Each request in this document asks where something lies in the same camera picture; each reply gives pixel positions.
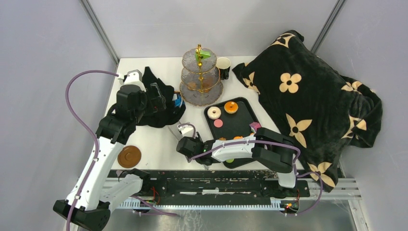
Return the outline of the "three-tier glass cake stand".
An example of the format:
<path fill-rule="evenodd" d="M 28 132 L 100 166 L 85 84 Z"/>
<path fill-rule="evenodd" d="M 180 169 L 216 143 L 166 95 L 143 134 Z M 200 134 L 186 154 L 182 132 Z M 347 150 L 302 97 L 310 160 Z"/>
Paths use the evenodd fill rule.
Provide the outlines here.
<path fill-rule="evenodd" d="M 210 51 L 211 57 L 200 60 L 195 59 L 195 50 L 203 49 Z M 185 52 L 181 64 L 183 69 L 181 71 L 181 83 L 179 86 L 180 94 L 184 101 L 194 106 L 208 106 L 216 102 L 223 93 L 223 84 L 220 79 L 219 69 L 216 67 L 217 56 L 212 50 L 203 48 L 198 44 L 196 48 Z M 218 83 L 208 92 L 200 93 L 200 81 L 203 79 L 213 79 Z M 189 82 L 196 83 L 196 90 L 190 90 L 187 87 Z"/>

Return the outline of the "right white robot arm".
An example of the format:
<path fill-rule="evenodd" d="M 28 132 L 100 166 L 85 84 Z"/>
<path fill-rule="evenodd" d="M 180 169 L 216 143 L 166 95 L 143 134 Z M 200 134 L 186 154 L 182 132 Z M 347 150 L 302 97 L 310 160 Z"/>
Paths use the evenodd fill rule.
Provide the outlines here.
<path fill-rule="evenodd" d="M 255 134 L 235 140 L 202 141 L 200 135 L 183 136 L 176 151 L 184 155 L 188 162 L 210 166 L 227 160 L 251 159 L 278 176 L 278 191 L 283 196 L 291 196 L 297 191 L 295 162 L 300 149 L 292 138 L 267 128 L 258 128 Z"/>

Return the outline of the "pink cake slice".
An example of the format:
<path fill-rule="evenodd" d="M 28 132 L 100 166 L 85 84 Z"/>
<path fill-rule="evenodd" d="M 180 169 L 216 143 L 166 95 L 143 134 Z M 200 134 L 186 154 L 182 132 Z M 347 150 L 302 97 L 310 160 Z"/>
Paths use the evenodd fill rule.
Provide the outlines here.
<path fill-rule="evenodd" d="M 258 122 L 252 122 L 249 126 L 253 133 L 256 133 L 257 130 L 262 127 Z"/>

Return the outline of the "orange frosted donut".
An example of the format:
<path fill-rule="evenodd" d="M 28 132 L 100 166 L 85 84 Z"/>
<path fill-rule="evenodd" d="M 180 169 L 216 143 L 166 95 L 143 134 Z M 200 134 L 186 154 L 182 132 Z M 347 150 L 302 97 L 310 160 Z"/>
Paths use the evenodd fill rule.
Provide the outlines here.
<path fill-rule="evenodd" d="M 229 101 L 224 104 L 224 110 L 228 114 L 234 114 L 238 111 L 239 106 L 236 102 L 234 101 Z"/>

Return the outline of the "green cake slice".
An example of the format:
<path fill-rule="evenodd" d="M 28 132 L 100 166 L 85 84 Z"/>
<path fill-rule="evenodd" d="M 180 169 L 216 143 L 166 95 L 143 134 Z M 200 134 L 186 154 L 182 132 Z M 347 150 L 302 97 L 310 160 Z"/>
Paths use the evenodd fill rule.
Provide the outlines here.
<path fill-rule="evenodd" d="M 211 52 L 210 51 L 204 51 L 203 49 L 196 49 L 195 50 L 195 59 L 196 61 L 200 61 L 203 59 L 207 59 L 211 57 Z"/>

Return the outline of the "metal serving tongs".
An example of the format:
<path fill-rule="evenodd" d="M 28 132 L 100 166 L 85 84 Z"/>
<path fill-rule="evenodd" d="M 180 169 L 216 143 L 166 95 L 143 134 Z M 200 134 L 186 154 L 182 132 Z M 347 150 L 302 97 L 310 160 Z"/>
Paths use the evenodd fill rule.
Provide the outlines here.
<path fill-rule="evenodd" d="M 177 124 L 169 125 L 167 126 L 167 128 L 170 130 L 171 134 L 175 137 L 177 141 L 179 141 L 183 137 Z"/>

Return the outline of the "round orange biscuit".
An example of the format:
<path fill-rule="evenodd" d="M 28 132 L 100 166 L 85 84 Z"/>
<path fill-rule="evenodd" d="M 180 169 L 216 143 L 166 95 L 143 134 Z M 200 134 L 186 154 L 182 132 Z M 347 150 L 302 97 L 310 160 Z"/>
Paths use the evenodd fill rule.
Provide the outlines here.
<path fill-rule="evenodd" d="M 189 82 L 189 83 L 187 84 L 187 87 L 188 87 L 188 89 L 190 89 L 190 90 L 196 90 L 197 85 L 196 85 L 196 83 L 194 83 L 194 82 Z"/>

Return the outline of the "brown madeleine bread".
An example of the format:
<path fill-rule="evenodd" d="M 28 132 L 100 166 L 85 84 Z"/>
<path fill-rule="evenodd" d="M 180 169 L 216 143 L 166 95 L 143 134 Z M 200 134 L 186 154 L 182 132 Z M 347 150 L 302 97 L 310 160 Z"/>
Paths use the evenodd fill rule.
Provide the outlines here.
<path fill-rule="evenodd" d="M 203 79 L 200 81 L 201 87 L 199 92 L 200 93 L 208 93 L 218 81 L 214 81 L 213 79 Z"/>

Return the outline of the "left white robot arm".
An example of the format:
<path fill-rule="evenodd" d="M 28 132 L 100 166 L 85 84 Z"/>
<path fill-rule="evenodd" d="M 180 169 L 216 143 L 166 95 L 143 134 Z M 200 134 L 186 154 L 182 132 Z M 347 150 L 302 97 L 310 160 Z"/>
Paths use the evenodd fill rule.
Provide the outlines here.
<path fill-rule="evenodd" d="M 167 113 L 173 109 L 174 88 L 156 78 L 146 68 L 126 75 L 116 74 L 120 87 L 114 103 L 91 131 L 94 146 L 90 157 L 72 191 L 57 200 L 54 212 L 66 219 L 66 229 L 72 224 L 89 231 L 101 231 L 111 214 L 135 194 L 151 192 L 148 172 L 131 169 L 108 190 L 103 190 L 108 174 L 130 136 L 147 118 L 161 118 L 167 125 Z"/>

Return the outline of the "white frosted donut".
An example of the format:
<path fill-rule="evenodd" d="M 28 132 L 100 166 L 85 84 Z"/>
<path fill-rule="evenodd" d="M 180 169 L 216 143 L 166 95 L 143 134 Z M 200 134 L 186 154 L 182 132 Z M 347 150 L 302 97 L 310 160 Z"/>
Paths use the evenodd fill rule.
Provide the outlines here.
<path fill-rule="evenodd" d="M 212 120 L 217 120 L 221 116 L 221 109 L 219 107 L 216 107 L 216 106 L 211 106 L 207 110 L 207 116 L 208 116 L 208 118 L 210 118 Z"/>

